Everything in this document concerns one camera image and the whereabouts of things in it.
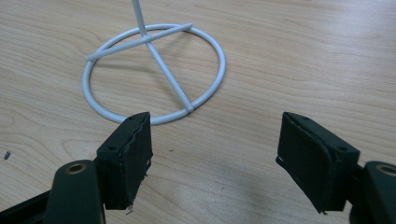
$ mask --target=wood grain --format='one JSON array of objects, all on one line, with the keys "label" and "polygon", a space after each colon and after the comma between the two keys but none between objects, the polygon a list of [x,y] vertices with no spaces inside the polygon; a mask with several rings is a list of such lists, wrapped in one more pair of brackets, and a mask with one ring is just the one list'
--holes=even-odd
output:
[{"label": "wood grain", "polygon": [[[142,0],[147,24],[194,22],[227,57],[216,94],[152,128],[153,164],[132,214],[108,223],[348,223],[319,215],[275,163],[281,114],[306,115],[361,150],[396,159],[394,1]],[[135,28],[129,1],[0,1],[0,210],[48,190],[63,164],[93,159],[118,126],[81,92],[84,56]],[[194,35],[155,41],[190,99],[215,78]],[[182,108],[143,47],[101,59],[92,91],[115,112]]]}]

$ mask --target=white wire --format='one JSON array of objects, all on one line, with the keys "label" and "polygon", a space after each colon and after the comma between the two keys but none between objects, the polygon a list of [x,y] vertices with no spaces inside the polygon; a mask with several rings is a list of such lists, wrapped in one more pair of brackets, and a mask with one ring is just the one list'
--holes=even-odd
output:
[{"label": "white wire", "polygon": [[[179,24],[171,24],[171,23],[154,24],[154,25],[146,26],[146,30],[147,31],[165,30],[165,29],[175,28],[178,26],[180,26],[180,25]],[[221,49],[221,46],[213,37],[211,37],[210,35],[208,35],[207,33],[203,32],[203,31],[195,29],[193,27],[191,27],[190,30],[186,30],[185,32],[189,32],[189,33],[198,35],[201,38],[203,38],[204,40],[206,40],[207,42],[209,42],[212,45],[212,47],[215,49],[215,51],[219,57],[219,71],[218,71],[218,74],[217,74],[215,80],[210,85],[209,89],[206,92],[204,92],[204,94],[202,94],[198,99],[196,99],[195,101],[193,101],[191,103],[193,108],[196,109],[197,107],[202,105],[207,99],[209,99],[215,93],[215,91],[219,88],[219,85],[224,78],[226,60],[225,60],[224,52]],[[129,30],[127,32],[124,32],[120,35],[116,35],[113,38],[111,38],[110,40],[108,40],[96,52],[100,52],[104,49],[109,49],[113,45],[115,45],[116,43],[121,41],[122,39],[127,38],[131,35],[136,35],[138,33],[140,33],[139,28],[135,28],[135,29]],[[97,113],[99,113],[106,119],[109,119],[109,120],[112,120],[112,121],[115,121],[118,123],[122,123],[126,119],[125,116],[113,113],[113,112],[105,109],[104,107],[99,105],[92,96],[91,88],[90,88],[90,75],[91,75],[92,68],[95,65],[96,61],[97,60],[92,60],[92,61],[87,62],[87,64],[85,65],[84,72],[82,74],[82,90],[83,90],[85,99],[87,100],[88,104]],[[171,113],[168,115],[160,116],[157,118],[151,118],[151,125],[162,124],[162,123],[170,122],[170,121],[173,121],[176,119],[181,119],[181,118],[187,116],[189,113],[190,112],[188,111],[188,109],[184,108],[184,109],[181,109],[177,112],[174,112],[174,113]]]}]

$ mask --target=table surface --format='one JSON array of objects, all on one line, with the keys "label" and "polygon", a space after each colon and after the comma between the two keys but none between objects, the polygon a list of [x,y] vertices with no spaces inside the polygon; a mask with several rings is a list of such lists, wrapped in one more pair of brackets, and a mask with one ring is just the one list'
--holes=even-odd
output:
[{"label": "table surface", "polygon": [[[142,1],[146,24],[187,23],[223,47],[218,91],[184,119],[152,127],[154,157],[134,211],[108,223],[348,223],[319,215],[275,162],[284,111],[361,151],[396,159],[395,1]],[[50,189],[55,171],[94,159],[118,126],[84,99],[84,57],[137,26],[130,1],[0,1],[0,210]],[[133,36],[124,42],[138,38]],[[191,100],[218,71],[203,39],[153,42]],[[95,98],[122,115],[183,108],[144,46],[98,61]]]}]

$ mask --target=wooden table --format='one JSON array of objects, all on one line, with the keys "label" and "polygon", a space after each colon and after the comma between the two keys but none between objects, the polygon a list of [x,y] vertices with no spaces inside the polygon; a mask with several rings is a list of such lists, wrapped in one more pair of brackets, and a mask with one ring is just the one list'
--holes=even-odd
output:
[{"label": "wooden table", "polygon": [[[283,111],[306,115],[361,151],[396,163],[396,3],[143,0],[146,24],[194,22],[227,57],[216,92],[184,119],[152,127],[153,163],[132,214],[108,223],[348,223],[319,215],[275,163]],[[118,124],[81,91],[84,56],[136,27],[130,1],[0,1],[0,210],[94,159]],[[154,42],[190,99],[217,72],[215,51],[180,33]],[[183,107],[144,47],[98,61],[96,99],[153,117]]]}]

